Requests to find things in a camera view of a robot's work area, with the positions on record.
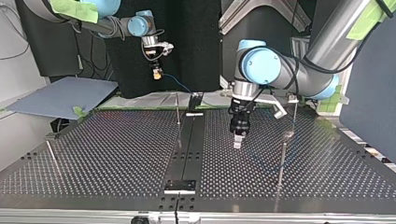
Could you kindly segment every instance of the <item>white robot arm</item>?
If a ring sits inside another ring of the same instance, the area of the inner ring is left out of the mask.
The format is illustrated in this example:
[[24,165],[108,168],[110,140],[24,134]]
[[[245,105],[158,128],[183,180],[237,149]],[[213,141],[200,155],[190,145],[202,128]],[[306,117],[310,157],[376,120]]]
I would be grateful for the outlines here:
[[[347,35],[369,3],[370,0],[342,1],[302,60],[283,55],[267,47],[264,41],[240,42],[229,110],[233,115],[230,131],[234,134],[234,147],[240,147],[250,131],[249,115],[254,111],[256,102],[262,102],[260,85],[270,85],[318,100],[334,94],[339,82],[337,73],[353,63],[352,60],[341,68],[361,43],[348,39]],[[358,47],[358,52],[369,35]],[[286,115],[281,106],[275,109],[277,119]]]

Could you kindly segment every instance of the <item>metal cylinder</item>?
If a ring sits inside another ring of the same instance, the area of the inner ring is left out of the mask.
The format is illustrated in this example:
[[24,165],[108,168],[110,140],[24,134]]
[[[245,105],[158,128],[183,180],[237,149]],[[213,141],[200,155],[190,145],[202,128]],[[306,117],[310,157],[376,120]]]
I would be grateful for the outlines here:
[[158,44],[158,36],[156,35],[142,36],[142,41],[145,47],[154,46]]
[[259,85],[246,82],[246,81],[235,81],[233,86],[233,94],[238,96],[238,99],[251,100],[259,92]]
[[343,0],[314,40],[306,58],[329,70],[340,68],[360,41],[347,39],[370,0]]

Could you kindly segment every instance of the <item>black mat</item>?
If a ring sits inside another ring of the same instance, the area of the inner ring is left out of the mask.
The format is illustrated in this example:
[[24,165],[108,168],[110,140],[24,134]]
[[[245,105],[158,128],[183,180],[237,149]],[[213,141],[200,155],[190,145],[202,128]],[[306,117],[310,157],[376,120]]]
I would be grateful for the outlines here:
[[[171,55],[163,58],[166,74],[177,77],[192,91],[219,88],[220,0],[139,0],[122,1],[116,16],[132,17],[136,11],[150,9],[160,39],[173,43]],[[108,39],[107,49],[118,76],[122,96],[133,98],[153,91],[182,90],[174,80],[152,78],[149,63],[140,49],[140,38]]]

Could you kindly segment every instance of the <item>white wall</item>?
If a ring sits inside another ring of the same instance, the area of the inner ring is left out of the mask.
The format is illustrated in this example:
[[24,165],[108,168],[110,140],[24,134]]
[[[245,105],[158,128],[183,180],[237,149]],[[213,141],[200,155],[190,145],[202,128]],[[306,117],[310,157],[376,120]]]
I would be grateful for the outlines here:
[[[14,0],[0,0],[0,3],[16,8]],[[6,13],[21,31],[20,21],[12,12],[6,11]],[[0,11],[0,30],[0,58],[16,55],[25,50],[26,41],[15,32],[2,11]],[[39,75],[30,49],[18,58],[0,60],[0,109],[44,86],[46,80]],[[44,136],[50,132],[51,120],[38,116],[0,112],[0,170],[44,142]]]
[[[16,8],[14,0],[0,0],[0,3]],[[9,11],[6,13],[21,31],[18,18]],[[26,41],[15,32],[1,11],[0,30],[0,58],[19,54],[26,49]],[[0,60],[0,102],[37,90],[45,85],[46,81],[39,75],[30,49],[16,59]]]

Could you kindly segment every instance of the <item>gray cloth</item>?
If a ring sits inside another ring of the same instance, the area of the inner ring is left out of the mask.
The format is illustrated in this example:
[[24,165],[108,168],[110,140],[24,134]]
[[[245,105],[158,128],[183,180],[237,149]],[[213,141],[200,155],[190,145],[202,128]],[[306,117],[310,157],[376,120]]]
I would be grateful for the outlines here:
[[396,20],[380,24],[355,62],[340,120],[391,161],[396,161]]

